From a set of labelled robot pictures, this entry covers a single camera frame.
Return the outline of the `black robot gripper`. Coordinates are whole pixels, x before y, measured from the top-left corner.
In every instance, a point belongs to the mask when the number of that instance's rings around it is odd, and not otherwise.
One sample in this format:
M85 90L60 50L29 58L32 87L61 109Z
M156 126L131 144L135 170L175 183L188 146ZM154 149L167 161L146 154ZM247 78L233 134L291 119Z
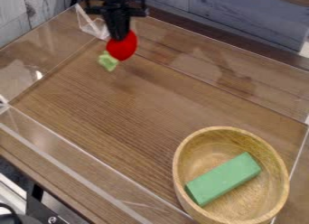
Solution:
M83 0L83 2L85 4L84 11L88 14L103 13L110 36L119 41L127 37L130 32L130 16L146 17L148 15L146 0ZM116 14L108 9L124 10L118 15L118 28Z

